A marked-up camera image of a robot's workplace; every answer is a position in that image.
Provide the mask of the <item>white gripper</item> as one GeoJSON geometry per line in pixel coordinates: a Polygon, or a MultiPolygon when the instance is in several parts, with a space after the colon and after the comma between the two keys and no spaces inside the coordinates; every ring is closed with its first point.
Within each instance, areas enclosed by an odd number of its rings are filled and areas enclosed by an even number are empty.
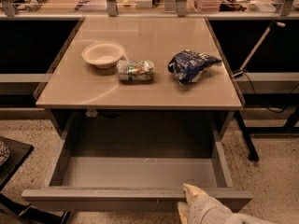
{"type": "Polygon", "coordinates": [[[224,224],[233,212],[217,199],[190,184],[184,184],[186,201],[178,202],[181,224],[224,224]]]}

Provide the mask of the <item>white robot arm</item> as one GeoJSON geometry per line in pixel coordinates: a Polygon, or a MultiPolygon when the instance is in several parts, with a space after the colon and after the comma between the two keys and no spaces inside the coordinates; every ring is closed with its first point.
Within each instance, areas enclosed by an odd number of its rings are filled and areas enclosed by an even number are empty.
{"type": "Polygon", "coordinates": [[[181,224],[275,224],[257,217],[234,213],[204,190],[184,184],[186,203],[178,202],[181,224]]]}

